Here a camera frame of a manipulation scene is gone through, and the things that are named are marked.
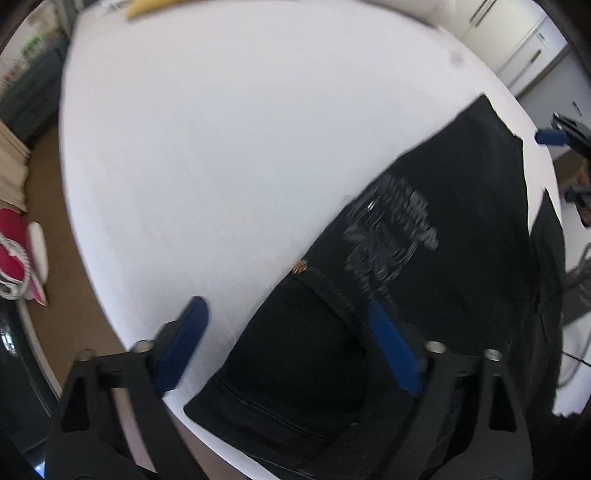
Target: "pink bag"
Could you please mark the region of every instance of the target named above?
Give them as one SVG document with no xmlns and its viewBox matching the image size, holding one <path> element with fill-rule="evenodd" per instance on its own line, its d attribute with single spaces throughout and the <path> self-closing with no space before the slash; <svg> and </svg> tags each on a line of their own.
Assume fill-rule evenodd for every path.
<svg viewBox="0 0 591 480">
<path fill-rule="evenodd" d="M 30 292 L 41 305 L 47 304 L 34 265 L 27 224 L 13 210 L 0 209 L 0 296 L 16 300 Z"/>
</svg>

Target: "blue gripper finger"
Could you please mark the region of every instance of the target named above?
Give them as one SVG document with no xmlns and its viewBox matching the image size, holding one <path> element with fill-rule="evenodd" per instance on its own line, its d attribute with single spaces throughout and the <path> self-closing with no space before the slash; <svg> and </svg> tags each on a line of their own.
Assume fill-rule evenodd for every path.
<svg viewBox="0 0 591 480">
<path fill-rule="evenodd" d="M 535 134 L 535 141 L 540 145 L 555 145 L 562 147 L 569 144 L 569 136 L 562 130 L 552 130 L 551 128 L 538 130 Z"/>
<path fill-rule="evenodd" d="M 201 297 L 191 300 L 178 318 L 180 325 L 158 358 L 154 390 L 160 395 L 177 388 L 209 322 L 209 308 Z"/>
<path fill-rule="evenodd" d="M 418 397 L 423 391 L 420 361 L 384 307 L 377 301 L 369 304 L 368 324 L 378 347 L 390 365 L 398 388 L 406 390 L 413 397 Z"/>
</svg>

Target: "black cable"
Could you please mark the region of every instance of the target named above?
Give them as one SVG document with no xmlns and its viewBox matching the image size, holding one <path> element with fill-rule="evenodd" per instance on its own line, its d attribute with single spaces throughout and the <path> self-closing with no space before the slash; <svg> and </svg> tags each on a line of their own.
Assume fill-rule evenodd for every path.
<svg viewBox="0 0 591 480">
<path fill-rule="evenodd" d="M 589 329 L 589 334 L 587 335 L 587 339 L 585 340 L 585 346 L 583 348 L 583 351 L 581 352 L 581 356 L 587 356 L 587 352 L 589 351 L 589 348 L 591 347 L 591 329 Z M 574 357 L 574 355 L 571 355 L 570 353 L 566 353 L 563 352 L 566 356 L 569 357 Z M 579 371 L 579 367 L 581 366 L 581 363 L 583 363 L 583 360 L 579 357 L 574 357 L 575 360 L 579 361 L 579 364 L 576 365 L 575 369 L 570 373 L 570 375 L 566 378 L 566 380 L 562 381 L 562 382 L 558 382 L 558 388 L 562 388 L 567 386 L 569 383 L 572 382 L 574 376 L 577 374 L 577 372 Z"/>
<path fill-rule="evenodd" d="M 587 363 L 585 360 L 583 360 L 582 358 L 579 358 L 578 356 L 571 355 L 571 354 L 570 354 L 570 353 L 568 353 L 568 352 L 562 352 L 562 354 L 563 354 L 563 355 L 566 355 L 566 356 L 568 356 L 568 357 L 571 357 L 573 360 L 576 360 L 577 362 L 579 362 L 579 363 L 581 363 L 581 364 L 585 365 L 586 367 L 589 367 L 589 368 L 591 368 L 591 364 Z"/>
</svg>

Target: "drawer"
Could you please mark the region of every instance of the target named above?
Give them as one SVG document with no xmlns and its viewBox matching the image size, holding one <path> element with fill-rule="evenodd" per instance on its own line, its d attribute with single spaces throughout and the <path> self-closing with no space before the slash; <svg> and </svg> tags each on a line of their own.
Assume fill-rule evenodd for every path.
<svg viewBox="0 0 591 480">
<path fill-rule="evenodd" d="M 60 104 L 60 88 L 60 80 L 46 86 L 46 89 L 38 92 L 35 99 L 10 123 L 10 129 L 21 141 L 26 141 L 57 111 Z"/>
</svg>

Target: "white cabinet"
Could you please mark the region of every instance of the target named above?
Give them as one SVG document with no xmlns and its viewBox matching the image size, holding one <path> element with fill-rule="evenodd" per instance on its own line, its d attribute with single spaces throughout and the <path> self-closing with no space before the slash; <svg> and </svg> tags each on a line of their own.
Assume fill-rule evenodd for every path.
<svg viewBox="0 0 591 480">
<path fill-rule="evenodd" d="M 566 47 L 552 20 L 545 18 L 521 48 L 497 72 L 509 91 L 518 96 Z"/>
<path fill-rule="evenodd" d="M 472 26 L 472 17 L 488 2 L 489 0 L 456 0 L 455 14 L 443 26 L 454 37 L 462 40 Z"/>
<path fill-rule="evenodd" d="M 497 72 L 544 18 L 533 0 L 457 0 L 443 27 Z"/>
</svg>

